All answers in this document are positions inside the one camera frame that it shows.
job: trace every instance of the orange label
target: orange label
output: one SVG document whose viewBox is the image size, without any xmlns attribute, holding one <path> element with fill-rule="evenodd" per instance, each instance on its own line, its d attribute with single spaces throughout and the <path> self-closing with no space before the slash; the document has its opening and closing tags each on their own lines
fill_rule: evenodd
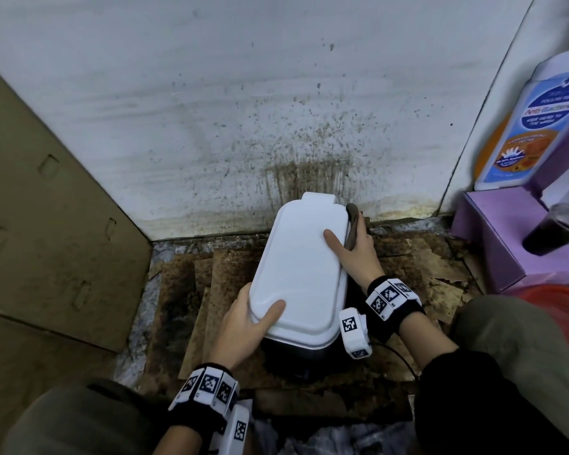
<svg viewBox="0 0 569 455">
<path fill-rule="evenodd" d="M 556 130 L 542 129 L 510 137 L 503 144 L 493 166 L 505 172 L 531 169 L 557 135 Z"/>
</svg>

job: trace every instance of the cable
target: cable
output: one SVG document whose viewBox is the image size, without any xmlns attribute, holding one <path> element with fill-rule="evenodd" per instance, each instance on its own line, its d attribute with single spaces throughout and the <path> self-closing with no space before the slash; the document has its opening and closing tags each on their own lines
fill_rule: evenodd
<svg viewBox="0 0 569 455">
<path fill-rule="evenodd" d="M 407 366 L 407 368 L 409 369 L 409 371 L 411 372 L 411 375 L 413 375 L 413 380 L 415 380 L 416 382 L 419 381 L 419 378 L 417 377 L 417 374 L 413 371 L 413 368 L 409 365 L 409 363 L 405 360 L 405 358 L 402 357 L 402 354 L 399 353 L 398 351 L 396 351 L 394 348 L 392 348 L 391 346 L 388 346 L 387 344 L 383 344 L 380 342 L 372 342 L 372 344 L 376 344 L 378 346 L 383 346 L 384 348 L 390 350 L 391 352 L 393 352 L 396 356 L 398 356 L 399 358 L 401 358 L 401 361 L 405 363 L 405 366 Z"/>
</svg>

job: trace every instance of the soap bottle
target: soap bottle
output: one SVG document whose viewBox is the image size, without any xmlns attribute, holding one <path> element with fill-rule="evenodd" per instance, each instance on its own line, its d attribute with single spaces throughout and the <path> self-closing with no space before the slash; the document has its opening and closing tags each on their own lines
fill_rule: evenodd
<svg viewBox="0 0 569 455">
<path fill-rule="evenodd" d="M 521 185 L 569 131 L 569 51 L 539 64 L 479 155 L 475 190 Z"/>
</svg>

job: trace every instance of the dirty floor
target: dirty floor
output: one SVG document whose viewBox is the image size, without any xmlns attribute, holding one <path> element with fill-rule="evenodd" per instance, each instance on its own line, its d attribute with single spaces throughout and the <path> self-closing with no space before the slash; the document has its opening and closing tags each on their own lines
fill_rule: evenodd
<svg viewBox="0 0 569 455">
<path fill-rule="evenodd" d="M 445 332 L 456 311 L 480 294 L 462 260 L 462 245 L 447 237 L 447 229 L 446 218 L 371 228 L 386 273 L 412 287 Z M 252 279 L 266 240 L 267 234 L 258 234 L 155 243 L 129 349 L 118 359 L 115 379 L 146 395 L 173 398 L 182 384 L 179 376 L 203 360 L 229 304 Z M 396 335 L 388 345 L 417 372 Z M 320 424 L 411 418 L 413 376 L 384 348 L 309 385 L 269 373 L 262 354 L 236 371 L 258 414 L 318 418 Z"/>
</svg>

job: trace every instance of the olive pants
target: olive pants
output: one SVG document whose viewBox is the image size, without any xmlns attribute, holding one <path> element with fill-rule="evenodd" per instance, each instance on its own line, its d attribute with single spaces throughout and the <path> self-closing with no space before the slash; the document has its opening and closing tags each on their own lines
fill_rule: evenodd
<svg viewBox="0 0 569 455">
<path fill-rule="evenodd" d="M 451 337 L 493 356 L 521 394 L 569 438 L 569 345 L 546 312 L 518 298 L 486 295 L 464 307 Z M 149 454 L 166 430 L 164 409 L 109 380 L 55 388 L 23 413 L 3 453 Z"/>
</svg>

